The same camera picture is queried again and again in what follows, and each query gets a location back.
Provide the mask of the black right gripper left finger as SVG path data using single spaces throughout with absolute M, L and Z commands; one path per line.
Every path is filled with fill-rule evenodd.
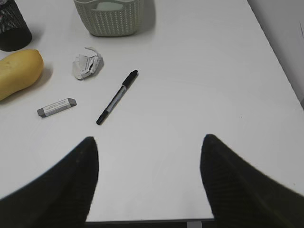
M 86 137 L 47 172 L 0 200 L 0 226 L 83 228 L 98 173 L 97 145 Z

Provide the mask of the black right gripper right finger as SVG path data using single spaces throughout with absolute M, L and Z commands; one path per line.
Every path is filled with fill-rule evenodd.
M 219 228 L 302 228 L 303 195 L 250 165 L 218 137 L 204 137 L 200 174 Z

